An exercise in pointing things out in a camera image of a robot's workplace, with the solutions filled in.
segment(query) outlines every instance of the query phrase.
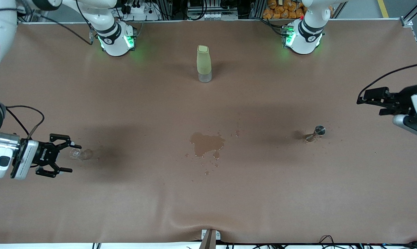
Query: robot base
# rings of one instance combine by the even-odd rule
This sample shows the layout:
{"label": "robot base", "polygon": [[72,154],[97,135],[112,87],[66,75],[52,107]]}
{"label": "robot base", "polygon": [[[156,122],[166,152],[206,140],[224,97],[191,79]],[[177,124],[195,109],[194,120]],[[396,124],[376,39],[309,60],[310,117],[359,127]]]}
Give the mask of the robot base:
{"label": "robot base", "polygon": [[313,42],[308,42],[305,40],[305,38],[300,34],[299,32],[299,24],[301,22],[301,19],[296,19],[295,21],[291,22],[290,24],[287,24],[287,26],[293,27],[292,34],[289,35],[287,38],[284,39],[285,41],[285,47],[289,47],[294,52],[301,54],[301,55],[307,55],[314,51],[314,49],[319,46],[320,39],[322,38],[322,34],[315,38]]}
{"label": "robot base", "polygon": [[102,41],[99,38],[102,50],[112,56],[125,55],[128,51],[134,50],[136,44],[137,29],[124,22],[118,22],[118,24],[121,26],[121,35],[115,39],[113,44],[107,44],[105,39]]}

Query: spilled liquid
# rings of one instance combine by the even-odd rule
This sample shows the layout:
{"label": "spilled liquid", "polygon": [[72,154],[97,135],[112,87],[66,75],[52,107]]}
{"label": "spilled liquid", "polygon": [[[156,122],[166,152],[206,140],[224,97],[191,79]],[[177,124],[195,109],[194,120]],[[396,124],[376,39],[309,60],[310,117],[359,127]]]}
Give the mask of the spilled liquid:
{"label": "spilled liquid", "polygon": [[190,138],[190,143],[195,145],[195,156],[203,156],[209,151],[215,151],[213,157],[219,159],[218,150],[224,147],[225,139],[221,136],[209,136],[203,135],[200,132],[192,134]]}

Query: black cable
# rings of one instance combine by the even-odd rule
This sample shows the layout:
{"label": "black cable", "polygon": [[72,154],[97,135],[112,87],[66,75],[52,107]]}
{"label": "black cable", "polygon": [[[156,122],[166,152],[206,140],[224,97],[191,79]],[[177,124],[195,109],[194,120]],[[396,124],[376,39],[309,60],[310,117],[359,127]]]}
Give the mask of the black cable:
{"label": "black cable", "polygon": [[322,236],[322,238],[320,239],[320,241],[319,241],[319,244],[320,243],[322,243],[325,239],[327,239],[327,238],[330,238],[330,240],[331,240],[331,243],[333,243],[334,244],[334,240],[333,240],[333,237],[331,236],[331,235],[324,235],[324,236]]}
{"label": "black cable", "polygon": [[92,249],[95,249],[95,244],[96,244],[96,249],[101,248],[101,243],[93,243]]}
{"label": "black cable", "polygon": [[17,8],[0,8],[0,11],[10,11],[10,10],[13,10],[13,11],[22,11],[22,10],[17,9]]}
{"label": "black cable", "polygon": [[252,17],[252,18],[250,18],[250,19],[257,19],[257,20],[259,20],[259,21],[261,21],[261,22],[263,22],[265,25],[271,25],[271,26],[273,26],[273,27],[279,27],[279,28],[281,28],[282,26],[279,26],[279,25],[276,25],[276,24],[269,24],[269,22],[265,22],[265,20],[264,19],[262,19],[262,18],[260,18],[260,17]]}
{"label": "black cable", "polygon": [[197,21],[197,20],[201,19],[202,17],[204,17],[205,14],[207,13],[208,4],[207,4],[207,0],[204,0],[204,2],[202,4],[202,13],[201,13],[201,15],[199,15],[196,19],[192,19],[191,17],[188,17],[188,15],[185,14],[185,10],[182,8],[183,1],[184,0],[181,0],[181,6],[180,7],[181,7],[182,15],[185,19]]}
{"label": "black cable", "polygon": [[267,21],[268,21],[268,25],[271,27],[271,29],[273,30],[273,32],[275,32],[276,34],[278,34],[278,35],[280,35],[280,36],[287,36],[287,35],[283,35],[282,33],[280,33],[280,32],[278,32],[274,27],[273,27],[273,25],[270,23],[270,20],[268,20],[267,19]]}
{"label": "black cable", "polygon": [[288,35],[285,35],[285,34],[282,34],[282,33],[278,32],[278,31],[275,29],[275,28],[282,28],[282,26],[275,25],[275,24],[271,24],[271,23],[270,23],[270,20],[268,20],[268,19],[267,19],[267,21],[265,21],[264,19],[262,19],[262,18],[260,18],[260,17],[252,17],[252,18],[250,18],[250,19],[257,19],[257,20],[259,20],[259,21],[263,22],[265,25],[270,26],[270,28],[273,30],[273,32],[275,32],[276,34],[278,34],[278,35],[280,35],[280,36],[288,36]]}
{"label": "black cable", "polygon": [[364,88],[360,91],[359,96],[357,97],[357,101],[359,101],[359,100],[360,100],[360,101],[365,101],[365,99],[361,98],[362,93],[363,93],[366,89],[368,89],[368,87],[370,87],[370,86],[374,85],[377,81],[379,81],[379,80],[383,79],[383,78],[384,78],[384,77],[386,77],[386,76],[389,76],[390,74],[396,73],[396,72],[398,72],[398,71],[402,71],[402,70],[404,70],[404,69],[408,69],[408,68],[416,67],[416,66],[417,66],[417,64],[413,64],[413,65],[409,65],[409,66],[404,66],[404,67],[398,68],[398,69],[396,69],[396,70],[393,70],[393,71],[391,71],[391,72],[389,72],[389,73],[386,73],[386,74],[384,74],[384,75],[380,76],[379,78],[377,78],[376,80],[374,80],[373,82],[371,82],[370,84],[368,84],[368,86],[364,87]]}
{"label": "black cable", "polygon": [[80,35],[78,35],[76,32],[74,32],[73,30],[71,30],[69,27],[66,27],[65,25],[63,25],[63,24],[61,24],[61,23],[59,23],[59,22],[57,22],[57,21],[55,21],[55,20],[53,20],[53,19],[51,19],[51,18],[49,18],[49,17],[47,17],[47,16],[43,16],[43,15],[38,15],[38,16],[40,16],[40,17],[42,17],[42,18],[44,18],[44,19],[47,19],[47,20],[49,20],[49,21],[52,21],[52,22],[54,22],[54,23],[56,23],[56,24],[58,24],[58,25],[60,25],[61,27],[65,28],[66,30],[70,31],[72,34],[76,35],[78,38],[80,38],[80,39],[81,39],[82,41],[84,41],[85,43],[87,43],[87,44],[89,44],[89,45],[92,45],[92,43],[91,43],[91,42],[89,42],[89,41],[87,41],[86,39],[82,38]]}
{"label": "black cable", "polygon": [[223,9],[231,9],[231,8],[236,8],[237,5],[240,5],[240,3],[237,3],[235,5],[226,5],[226,4],[224,4],[225,2],[230,2],[230,1],[231,0],[221,0],[221,2],[219,3],[219,6]]}
{"label": "black cable", "polygon": [[27,129],[25,128],[25,126],[21,123],[21,121],[19,120],[19,118],[16,115],[14,115],[14,113],[9,108],[6,108],[6,110],[16,120],[16,122],[19,124],[19,126],[21,126],[21,128],[24,130],[24,132],[28,136],[29,135],[29,132],[27,131]]}
{"label": "black cable", "polygon": [[163,14],[164,16],[166,16],[167,17],[167,20],[170,20],[170,17],[173,17],[173,16],[171,16],[171,15],[168,15],[168,14],[166,14],[166,13],[163,13],[162,11],[161,11],[161,8],[159,7],[156,7],[156,5],[153,5],[154,6],[154,8],[155,9],[157,9],[161,14]]}
{"label": "black cable", "polygon": [[38,110],[38,109],[36,109],[34,107],[31,107],[31,106],[27,106],[27,105],[12,105],[12,106],[6,106],[6,109],[12,109],[12,108],[17,108],[17,107],[32,109],[32,110],[34,110],[35,112],[38,112],[41,115],[41,121],[39,123],[37,123],[36,126],[34,126],[33,129],[30,132],[27,132],[27,129],[25,129],[23,127],[22,123],[18,121],[18,118],[16,118],[15,115],[12,115],[14,118],[16,118],[17,122],[20,123],[21,127],[27,133],[27,139],[32,139],[31,137],[32,137],[33,133],[36,131],[36,129],[38,128],[38,126],[40,126],[44,122],[44,119],[45,119],[44,114],[40,110]]}
{"label": "black cable", "polygon": [[91,24],[91,23],[90,23],[87,19],[85,19],[85,16],[82,14],[81,9],[79,8],[78,0],[76,0],[76,7],[78,7],[79,13],[81,14],[81,16],[82,16],[82,18],[84,19],[84,21],[87,23],[88,28],[90,28],[90,30],[95,30],[95,29],[92,27],[92,24]]}
{"label": "black cable", "polygon": [[116,12],[118,13],[118,17],[120,18],[120,20],[122,21],[122,19],[121,19],[121,15],[120,15],[120,10],[118,10],[118,8],[116,8],[115,7],[115,10],[116,10]]}

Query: cable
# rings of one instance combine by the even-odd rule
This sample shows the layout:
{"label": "cable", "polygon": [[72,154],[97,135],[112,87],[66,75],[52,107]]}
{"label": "cable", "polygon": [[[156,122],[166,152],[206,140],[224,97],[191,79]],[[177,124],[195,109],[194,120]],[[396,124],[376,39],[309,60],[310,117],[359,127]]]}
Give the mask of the cable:
{"label": "cable", "polygon": [[[263,22],[265,25],[269,25],[269,22],[265,22],[265,20],[260,18],[260,17],[252,17],[250,19],[257,19],[257,20]],[[279,27],[279,28],[282,27],[282,26],[279,26],[279,25],[276,25],[276,24],[271,24],[271,23],[270,23],[270,25],[273,26],[273,27]]]}
{"label": "cable", "polygon": [[27,129],[25,128],[25,126],[21,123],[21,121],[19,120],[19,118],[17,118],[16,115],[14,115],[14,113],[9,109],[6,108],[7,112],[10,113],[10,115],[12,115],[12,117],[16,120],[16,122],[19,124],[19,126],[21,126],[21,128],[24,130],[24,132],[26,133],[26,135],[29,135],[29,132],[27,131]]}
{"label": "cable", "polygon": [[275,25],[275,24],[271,24],[271,23],[270,23],[270,20],[268,20],[268,19],[267,19],[267,21],[265,21],[264,19],[262,19],[262,18],[260,18],[260,17],[252,17],[252,18],[250,18],[250,19],[257,19],[257,20],[259,20],[259,21],[263,22],[265,25],[270,26],[270,28],[273,30],[273,32],[275,32],[276,34],[278,34],[278,35],[280,35],[280,36],[288,36],[288,35],[285,35],[285,34],[282,34],[282,33],[278,32],[278,31],[275,29],[275,28],[282,28],[282,26]]}
{"label": "cable", "polygon": [[144,26],[144,22],[145,22],[145,20],[144,20],[144,21],[142,21],[142,23],[141,23],[141,27],[139,28],[139,32],[136,34],[136,38],[138,38],[138,37],[139,37],[139,35],[141,35],[141,31],[142,31],[142,27]]}
{"label": "cable", "polygon": [[13,10],[13,11],[22,11],[22,10],[17,9],[17,8],[0,8],[0,11],[11,11],[11,10]]}
{"label": "cable", "polygon": [[182,8],[183,1],[184,0],[181,0],[181,6],[180,7],[181,7],[181,12],[182,12],[182,15],[183,15],[184,18],[189,19],[189,20],[193,20],[193,21],[197,21],[197,20],[201,19],[202,17],[204,17],[205,14],[207,13],[208,4],[207,4],[207,0],[204,0],[204,2],[202,4],[202,13],[201,13],[201,15],[199,17],[197,17],[196,19],[192,19],[191,17],[188,17],[188,15],[185,14],[185,12]]}
{"label": "cable", "polygon": [[88,28],[90,28],[90,30],[95,30],[95,29],[92,27],[92,24],[91,24],[91,23],[90,23],[87,19],[85,19],[85,16],[82,14],[81,9],[79,8],[78,0],[76,0],[76,7],[78,7],[79,13],[81,14],[82,18],[84,18],[84,21],[87,23]]}
{"label": "cable", "polygon": [[87,43],[87,44],[89,44],[89,45],[92,45],[92,44],[93,44],[93,43],[91,43],[91,42],[87,41],[86,39],[82,38],[80,35],[78,35],[76,32],[74,32],[73,30],[71,30],[69,27],[66,27],[65,25],[63,25],[63,24],[61,24],[61,23],[59,23],[59,22],[57,22],[57,21],[55,21],[55,20],[53,20],[53,19],[51,19],[51,18],[49,18],[49,17],[47,17],[47,16],[43,16],[43,15],[38,14],[38,13],[35,13],[35,14],[36,14],[37,16],[39,16],[39,17],[42,17],[42,18],[44,18],[44,19],[47,19],[47,20],[49,20],[49,21],[51,21],[51,22],[54,22],[54,23],[56,23],[56,24],[60,25],[61,27],[65,28],[66,30],[70,31],[72,34],[76,35],[78,38],[80,38],[80,39],[81,39],[82,41],[84,41],[85,43]]}
{"label": "cable", "polygon": [[359,101],[359,100],[360,100],[360,101],[365,101],[365,99],[363,99],[363,98],[362,98],[362,93],[363,93],[366,89],[368,89],[368,87],[370,87],[370,86],[374,85],[377,81],[379,81],[379,80],[383,79],[383,78],[384,78],[384,77],[386,77],[386,76],[389,76],[390,74],[396,73],[396,72],[398,72],[398,71],[402,71],[402,70],[404,70],[404,69],[408,69],[408,68],[416,67],[416,66],[417,66],[417,64],[414,64],[414,65],[409,65],[409,66],[404,66],[404,67],[401,67],[401,68],[399,68],[399,69],[393,70],[393,71],[391,71],[391,72],[389,72],[389,73],[386,73],[386,74],[384,74],[384,75],[380,76],[379,78],[377,78],[376,80],[374,80],[373,82],[371,82],[368,86],[364,87],[364,88],[360,91],[359,96],[357,97],[357,101]]}
{"label": "cable", "polygon": [[115,7],[115,10],[116,10],[116,12],[118,13],[118,17],[120,18],[120,20],[122,20],[122,19],[121,19],[121,15],[120,15],[120,10],[118,10],[118,8],[116,8],[116,7]]}
{"label": "cable", "polygon": [[27,132],[27,129],[25,129],[25,127],[22,125],[22,123],[20,121],[18,121],[18,118],[16,118],[15,115],[12,115],[16,119],[16,121],[20,124],[20,126],[25,130],[25,132],[27,134],[27,139],[32,139],[33,133],[36,131],[38,126],[40,126],[44,122],[44,119],[45,119],[44,114],[40,110],[38,110],[34,107],[31,107],[31,106],[27,106],[27,105],[6,106],[6,109],[12,109],[12,108],[17,108],[17,107],[32,109],[32,110],[38,112],[41,115],[41,121],[39,123],[37,123],[36,126],[34,126],[33,129],[30,132]]}
{"label": "cable", "polygon": [[93,243],[92,249],[95,249],[95,244],[96,244],[96,249],[101,248],[101,243]]}
{"label": "cable", "polygon": [[20,3],[22,6],[24,6],[25,9],[25,15],[27,15],[28,13],[33,13],[32,8],[30,8],[30,5],[23,0],[17,0],[18,3]]}
{"label": "cable", "polygon": [[240,0],[239,0],[239,3],[237,3],[236,5],[226,5],[224,4],[225,2],[230,2],[230,0],[221,0],[221,2],[219,3],[219,6],[223,9],[236,8],[237,5],[240,5]]}
{"label": "cable", "polygon": [[156,7],[156,5],[154,4],[153,5],[154,6],[154,8],[155,9],[157,9],[161,14],[163,14],[164,16],[166,16],[167,17],[167,20],[170,20],[170,18],[169,17],[173,17],[173,16],[171,16],[171,15],[168,15],[168,14],[166,14],[166,13],[163,13],[162,11],[161,11],[161,8],[158,8],[158,7]]}
{"label": "cable", "polygon": [[330,240],[331,240],[331,243],[333,243],[334,244],[334,240],[333,240],[333,237],[331,236],[331,235],[324,235],[324,236],[322,236],[322,238],[320,239],[320,241],[319,241],[319,244],[320,243],[322,243],[325,239],[327,239],[327,238],[330,238]]}
{"label": "cable", "polygon": [[268,25],[271,27],[271,29],[273,30],[273,32],[275,32],[276,34],[280,35],[280,36],[287,36],[287,35],[283,35],[282,33],[279,33],[274,27],[273,25],[270,23],[270,20],[268,20]]}

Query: metal frame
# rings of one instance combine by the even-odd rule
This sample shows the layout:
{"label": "metal frame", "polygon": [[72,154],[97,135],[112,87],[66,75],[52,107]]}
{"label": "metal frame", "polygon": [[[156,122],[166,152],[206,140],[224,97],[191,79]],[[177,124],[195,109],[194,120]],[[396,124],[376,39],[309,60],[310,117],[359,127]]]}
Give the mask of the metal frame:
{"label": "metal frame", "polygon": [[342,12],[342,10],[345,8],[346,4],[348,2],[344,2],[344,3],[340,3],[339,6],[336,8],[336,10],[334,11],[334,15],[333,15],[333,19],[336,19]]}
{"label": "metal frame", "polygon": [[411,27],[413,25],[413,18],[417,15],[417,5],[411,9],[405,16],[401,17],[403,27]]}

